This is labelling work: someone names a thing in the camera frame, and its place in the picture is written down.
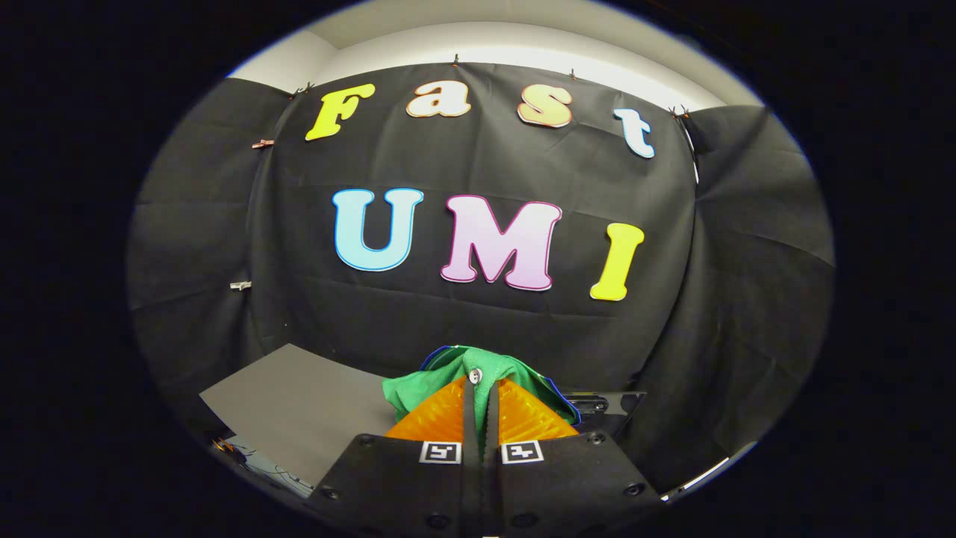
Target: ceiling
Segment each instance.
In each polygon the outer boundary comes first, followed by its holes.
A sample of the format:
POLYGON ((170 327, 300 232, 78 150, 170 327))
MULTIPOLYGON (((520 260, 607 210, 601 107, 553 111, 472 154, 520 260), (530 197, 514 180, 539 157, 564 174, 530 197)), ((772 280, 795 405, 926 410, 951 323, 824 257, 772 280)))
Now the ceiling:
POLYGON ((307 30, 343 49, 387 34, 453 22, 532 24, 584 35, 649 58, 698 83, 728 104, 759 100, 697 49, 624 11, 588 0, 370 0, 307 30))

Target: yellow letter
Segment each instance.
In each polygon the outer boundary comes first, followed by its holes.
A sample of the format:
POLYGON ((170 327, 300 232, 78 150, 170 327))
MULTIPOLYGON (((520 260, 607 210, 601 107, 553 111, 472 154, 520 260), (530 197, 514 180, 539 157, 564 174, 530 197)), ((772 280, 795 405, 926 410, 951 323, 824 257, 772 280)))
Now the yellow letter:
POLYGON ((571 122, 571 94, 564 88, 547 84, 532 84, 521 92, 524 101, 518 105, 518 116, 524 123, 563 127, 571 122))
POLYGON ((338 133, 338 130, 342 127, 336 123, 336 119, 339 116, 343 120, 351 118, 356 108, 359 107, 359 97, 368 98, 374 93, 374 85, 362 84, 354 88, 326 94, 322 98, 322 109, 318 111, 318 118, 315 118, 315 126, 311 131, 305 133, 305 139, 307 141, 315 140, 338 133))
POLYGON ((468 87, 457 80, 439 80, 419 86, 415 95, 421 96, 411 100, 405 111, 415 118, 428 118, 441 114, 447 118, 461 116, 471 110, 466 102, 468 87))
POLYGON ((591 299, 620 301, 627 295, 624 281, 634 259, 634 250, 644 242, 644 232, 630 224, 608 224, 607 235, 611 237, 611 250, 604 262, 604 272, 597 284, 591 286, 591 299))

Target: orange letter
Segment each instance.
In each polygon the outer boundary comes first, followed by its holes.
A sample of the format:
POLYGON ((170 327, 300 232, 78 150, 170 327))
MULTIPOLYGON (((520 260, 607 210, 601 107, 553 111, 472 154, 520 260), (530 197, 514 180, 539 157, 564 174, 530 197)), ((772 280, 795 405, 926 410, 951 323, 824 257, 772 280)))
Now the orange letter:
POLYGON ((564 88, 555 88, 546 84, 532 84, 521 92, 524 100, 518 105, 518 116, 524 123, 563 127, 571 122, 571 94, 564 88))
POLYGON ((405 107, 408 115, 415 118, 428 118, 435 114, 452 118, 471 110, 471 105, 466 102, 468 87, 457 80, 429 82, 419 86, 415 95, 421 97, 413 99, 405 107))

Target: white wall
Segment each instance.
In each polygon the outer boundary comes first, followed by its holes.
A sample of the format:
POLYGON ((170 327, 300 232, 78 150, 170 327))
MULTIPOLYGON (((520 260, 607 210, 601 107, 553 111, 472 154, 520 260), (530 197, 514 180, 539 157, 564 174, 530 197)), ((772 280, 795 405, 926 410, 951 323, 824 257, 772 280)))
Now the white wall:
POLYGON ((311 32, 298 32, 253 56, 229 74, 268 84, 289 93, 314 81, 317 73, 337 49, 311 32))
MULTIPOLYGON (((674 47, 685 45, 674 41, 674 47)), ((500 63, 571 73, 651 101, 663 108, 700 110, 725 104, 761 104, 728 74, 723 101, 700 84, 657 61, 580 34, 508 22, 460 22, 424 26, 336 49, 308 30, 279 41, 230 77, 254 80, 287 92, 377 69, 416 63, 500 63), (738 84, 728 91, 728 84, 738 84)))
POLYGON ((660 63, 602 41, 561 30, 503 22, 460 22, 383 35, 339 50, 315 71, 321 84, 414 63, 501 63, 571 73, 658 106, 691 110, 726 104, 660 63))

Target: light blue letter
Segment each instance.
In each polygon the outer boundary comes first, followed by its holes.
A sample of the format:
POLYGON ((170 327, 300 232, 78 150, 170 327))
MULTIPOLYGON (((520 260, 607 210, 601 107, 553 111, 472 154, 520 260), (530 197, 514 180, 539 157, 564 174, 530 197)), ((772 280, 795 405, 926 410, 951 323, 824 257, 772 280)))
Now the light blue letter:
POLYGON ((644 133, 651 132, 651 126, 641 119, 633 108, 615 108, 614 115, 624 125, 624 140, 632 151, 645 159, 654 156, 654 148, 644 141, 644 133))
POLYGON ((424 199, 421 191, 392 189, 385 201, 392 205, 392 233, 388 246, 372 250, 365 246, 365 207, 375 194, 365 189, 339 191, 336 205, 336 252, 347 265, 362 271, 388 271, 398 267, 412 248, 412 220, 415 206, 424 199))

